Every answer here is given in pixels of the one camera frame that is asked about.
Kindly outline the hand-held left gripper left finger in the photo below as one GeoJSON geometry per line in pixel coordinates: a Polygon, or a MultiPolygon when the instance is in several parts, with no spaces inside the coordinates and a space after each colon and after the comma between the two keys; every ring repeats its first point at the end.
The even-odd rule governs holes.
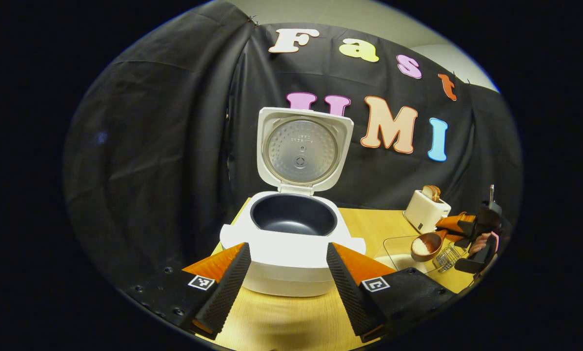
{"type": "Polygon", "coordinates": [[[214,340],[223,329],[250,264],[250,246],[243,242],[183,269],[166,267],[125,292],[170,324],[214,340]]]}

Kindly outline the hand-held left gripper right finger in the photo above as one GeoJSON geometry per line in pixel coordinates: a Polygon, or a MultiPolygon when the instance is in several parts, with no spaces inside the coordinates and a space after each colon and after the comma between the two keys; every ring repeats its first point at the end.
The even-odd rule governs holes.
{"type": "Polygon", "coordinates": [[[362,342],[402,335],[459,297],[415,268],[397,271],[336,242],[327,245],[326,261],[362,342]]]}

